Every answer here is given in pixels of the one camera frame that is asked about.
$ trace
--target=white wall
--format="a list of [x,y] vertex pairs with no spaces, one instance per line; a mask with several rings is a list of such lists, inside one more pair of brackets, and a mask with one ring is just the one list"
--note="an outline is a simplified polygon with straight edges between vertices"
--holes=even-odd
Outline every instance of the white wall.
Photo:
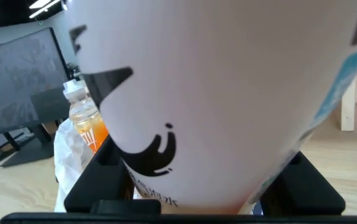
[[72,62],[77,64],[77,59],[69,36],[69,28],[65,18],[65,11],[50,17],[44,21],[44,24],[53,28],[55,36],[58,40],[60,51],[62,52],[66,63]]
[[[30,22],[27,24],[0,27],[0,44],[14,40],[19,37],[23,37],[25,35],[29,35],[47,27],[53,28],[60,47],[60,51],[62,52],[65,62],[72,62],[77,64],[77,60],[75,58],[74,50],[69,37],[68,27],[65,21],[64,11],[42,22]],[[10,134],[12,136],[17,136],[21,132],[22,131],[20,130],[12,131],[10,132]],[[2,134],[0,134],[0,146],[5,142],[7,142],[6,138]]]

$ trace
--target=wooden table leg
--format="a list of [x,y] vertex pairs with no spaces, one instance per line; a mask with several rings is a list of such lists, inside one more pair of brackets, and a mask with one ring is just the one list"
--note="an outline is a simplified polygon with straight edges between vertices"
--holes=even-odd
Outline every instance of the wooden table leg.
[[356,79],[341,98],[341,130],[354,131],[355,123],[355,85]]

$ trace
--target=white plastic bag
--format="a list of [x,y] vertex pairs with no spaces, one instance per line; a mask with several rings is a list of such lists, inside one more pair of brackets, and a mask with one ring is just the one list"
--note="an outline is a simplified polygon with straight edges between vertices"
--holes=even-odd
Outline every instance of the white plastic bag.
[[59,182],[55,212],[66,212],[64,200],[93,157],[70,119],[60,124],[54,140],[55,176]]

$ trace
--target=paper cup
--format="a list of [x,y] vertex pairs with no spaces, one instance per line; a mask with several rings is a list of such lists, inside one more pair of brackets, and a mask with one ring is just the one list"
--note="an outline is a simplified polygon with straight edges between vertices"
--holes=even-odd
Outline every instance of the paper cup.
[[80,69],[141,194],[237,213],[357,72],[357,1],[67,1]]

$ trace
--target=desk surface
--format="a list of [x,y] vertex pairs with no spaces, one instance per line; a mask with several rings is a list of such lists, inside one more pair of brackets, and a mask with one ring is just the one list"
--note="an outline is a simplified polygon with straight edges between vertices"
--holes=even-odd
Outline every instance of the desk surface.
[[[345,198],[345,214],[357,215],[357,107],[356,131],[339,131],[331,116],[302,151]],[[57,188],[53,159],[0,167],[0,218],[18,211],[53,211]]]

